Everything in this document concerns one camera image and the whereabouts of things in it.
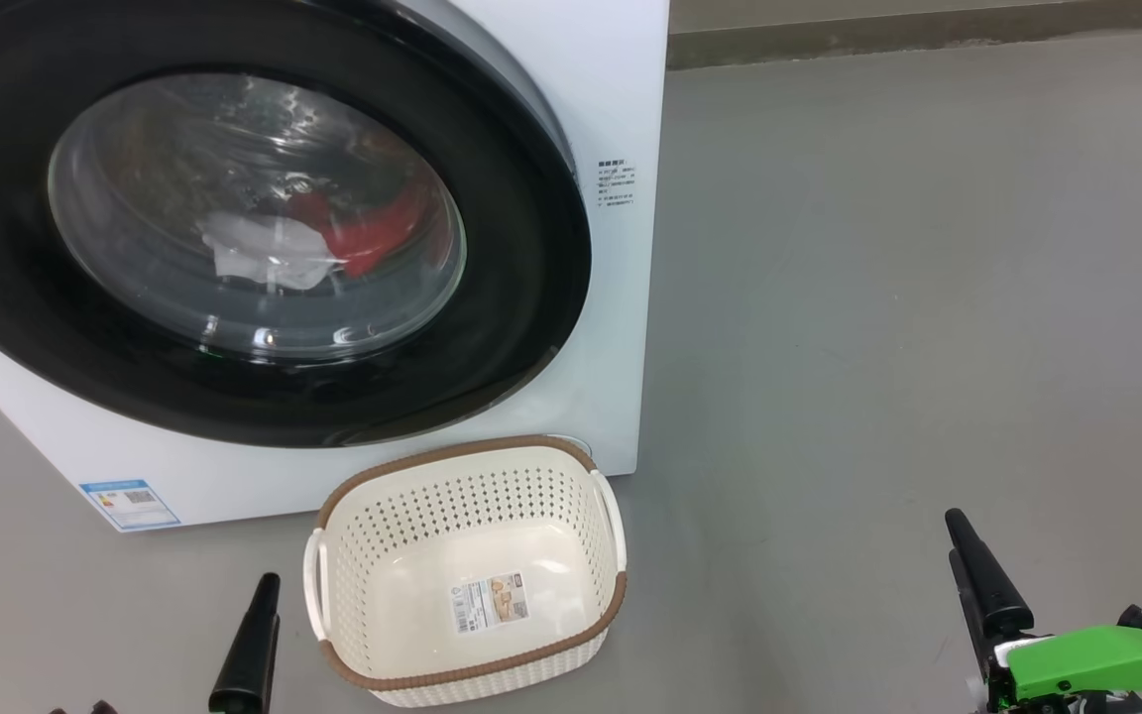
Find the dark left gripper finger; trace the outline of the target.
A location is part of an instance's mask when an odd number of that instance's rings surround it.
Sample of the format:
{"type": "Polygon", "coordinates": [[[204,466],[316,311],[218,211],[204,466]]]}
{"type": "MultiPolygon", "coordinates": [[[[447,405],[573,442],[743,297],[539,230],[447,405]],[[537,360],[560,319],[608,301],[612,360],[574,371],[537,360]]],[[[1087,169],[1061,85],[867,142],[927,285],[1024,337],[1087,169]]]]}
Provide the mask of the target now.
{"type": "Polygon", "coordinates": [[[209,695],[210,713],[268,713],[280,645],[279,573],[264,573],[209,695]]]}

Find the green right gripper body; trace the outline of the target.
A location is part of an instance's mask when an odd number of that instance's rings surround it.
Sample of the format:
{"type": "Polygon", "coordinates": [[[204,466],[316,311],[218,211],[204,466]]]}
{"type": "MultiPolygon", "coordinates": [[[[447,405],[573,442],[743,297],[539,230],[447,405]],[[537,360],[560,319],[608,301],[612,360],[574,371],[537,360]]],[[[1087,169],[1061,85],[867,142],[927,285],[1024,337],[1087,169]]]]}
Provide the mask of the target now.
{"type": "Polygon", "coordinates": [[[986,713],[1083,713],[1129,695],[1142,709],[1142,629],[1118,625],[1014,639],[984,669],[986,713]]]}

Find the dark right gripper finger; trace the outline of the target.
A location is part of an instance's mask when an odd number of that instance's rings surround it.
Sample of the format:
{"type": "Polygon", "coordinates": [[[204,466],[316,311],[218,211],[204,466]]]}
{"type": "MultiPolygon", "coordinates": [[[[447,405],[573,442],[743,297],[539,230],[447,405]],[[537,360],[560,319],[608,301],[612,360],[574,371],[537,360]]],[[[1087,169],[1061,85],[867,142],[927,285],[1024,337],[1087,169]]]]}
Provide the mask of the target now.
{"type": "Polygon", "coordinates": [[[957,586],[970,602],[970,619],[980,637],[1018,636],[1034,629],[1034,613],[991,548],[960,508],[946,511],[946,526],[957,557],[957,586]]]}
{"type": "Polygon", "coordinates": [[[971,650],[978,660],[978,677],[971,680],[971,687],[988,687],[994,644],[987,635],[986,620],[989,613],[997,610],[997,578],[989,573],[982,556],[978,557],[975,569],[971,569],[959,549],[949,551],[949,568],[955,578],[971,650]]]}

